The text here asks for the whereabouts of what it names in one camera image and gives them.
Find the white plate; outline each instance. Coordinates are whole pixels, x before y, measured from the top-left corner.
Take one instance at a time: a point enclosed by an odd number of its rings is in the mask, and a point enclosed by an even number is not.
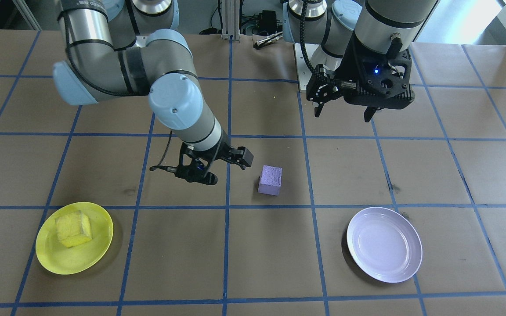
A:
[[[412,277],[423,259],[423,247],[415,228],[403,216],[387,208],[365,208],[347,228],[349,252],[369,276],[388,283]]]

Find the plate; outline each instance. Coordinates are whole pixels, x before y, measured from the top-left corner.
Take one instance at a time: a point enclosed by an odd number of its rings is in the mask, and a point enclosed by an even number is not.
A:
[[[408,280],[423,260],[423,247],[415,228],[387,208],[358,212],[347,228],[347,245],[358,266],[382,282]]]
[[[84,244],[67,248],[58,241],[56,218],[81,210],[89,217],[93,239]],[[50,272],[74,274],[96,264],[107,252],[112,241],[112,219],[108,212],[97,204],[77,202],[57,210],[42,225],[36,237],[38,261]]]

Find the black cable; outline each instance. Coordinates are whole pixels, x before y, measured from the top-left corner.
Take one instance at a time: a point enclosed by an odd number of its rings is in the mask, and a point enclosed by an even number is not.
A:
[[[213,28],[214,26],[212,25],[212,18],[214,17],[214,15],[216,14],[216,11],[217,10],[221,10],[221,7],[220,7],[220,2],[218,2],[218,6],[214,9],[214,11],[212,12],[212,15],[210,16],[210,27]]]
[[[305,37],[305,26],[306,26],[306,13],[307,13],[307,4],[317,4],[320,1],[318,0],[303,0],[302,1],[302,14],[301,14],[301,20],[300,20],[300,49],[302,50],[302,57],[304,58],[304,61],[306,62],[307,68],[310,70],[312,74],[316,78],[318,78],[319,81],[325,82],[326,84],[333,84],[335,85],[334,81],[331,80],[331,78],[327,78],[326,76],[322,75],[319,72],[316,72],[315,68],[312,66],[310,59],[307,56],[306,51],[306,41],[304,39]]]
[[[114,92],[114,91],[109,91],[109,90],[105,90],[103,88],[101,88],[100,86],[97,86],[96,84],[90,82],[85,76],[83,76],[83,74],[81,74],[81,71],[79,70],[78,66],[76,65],[76,63],[74,62],[74,59],[73,59],[73,56],[72,56],[72,48],[70,47],[70,18],[67,14],[64,15],[64,28],[65,28],[65,36],[66,36],[66,55],[68,56],[68,60],[70,62],[70,65],[72,66],[72,70],[74,71],[74,73],[76,74],[76,76],[78,78],[81,78],[81,80],[83,80],[83,82],[85,82],[88,86],[90,86],[91,88],[97,90],[98,92],[101,92],[101,93],[104,93],[104,94],[108,94],[110,96],[115,96],[115,97],[134,97],[134,96],[138,96],[137,93],[127,93],[127,92]]]
[[[224,29],[224,25],[221,22],[221,0],[218,0],[218,16],[220,17],[220,29]]]
[[[161,159],[159,160],[159,164],[156,164],[155,166],[149,167],[150,171],[153,171],[155,169],[158,169],[159,166],[163,163],[163,160],[165,160],[165,156],[167,156],[167,151],[169,150],[169,145],[171,144],[171,138],[173,137],[173,131],[169,132],[169,139],[167,140],[167,146],[165,146],[165,151],[163,152],[163,156],[161,156]]]

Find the floor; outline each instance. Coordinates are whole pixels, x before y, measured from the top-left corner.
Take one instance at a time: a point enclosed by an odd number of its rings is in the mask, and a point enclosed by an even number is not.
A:
[[[334,0],[327,0],[329,6]],[[55,19],[54,2],[51,0],[27,0],[34,16],[43,30],[58,30]],[[220,27],[217,16],[209,20],[210,15],[204,12],[215,12],[215,0],[196,1],[179,0],[181,23],[179,32],[198,34],[210,27],[212,22]],[[427,25],[423,28],[417,42],[453,43],[453,44],[506,44],[498,43],[489,31],[488,24],[501,11],[500,0],[441,0]],[[262,10],[277,12],[277,19],[282,20],[282,5],[279,0],[245,0],[243,14],[258,14]],[[22,16],[17,14],[9,26],[10,29],[28,30]]]
[[[0,30],[0,315],[506,316],[505,46],[414,43],[415,102],[365,123],[342,101],[313,117],[291,44],[186,38],[209,106],[255,155],[245,171],[216,162],[212,187],[148,171],[168,130],[145,97],[60,99],[58,32]],[[283,168],[277,197],[257,193],[263,165]],[[36,233],[77,201],[108,210],[112,245],[52,274]],[[383,284],[349,256],[367,206],[415,226],[414,278]]]

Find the metal stand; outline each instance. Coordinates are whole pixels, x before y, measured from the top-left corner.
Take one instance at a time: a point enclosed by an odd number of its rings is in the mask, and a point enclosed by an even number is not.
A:
[[[38,24],[38,21],[34,18],[34,14],[26,5],[25,0],[13,0],[13,3],[26,21],[26,24],[28,24],[32,30],[42,31],[40,24]]]
[[[318,46],[318,44],[306,44],[306,52],[310,60]],[[306,62],[304,62],[299,43],[294,43],[294,55],[296,56],[296,70],[298,72],[298,90],[300,92],[306,92],[307,83],[311,78],[311,72],[307,68]]]
[[[222,0],[221,37],[225,40],[239,40],[239,0]]]

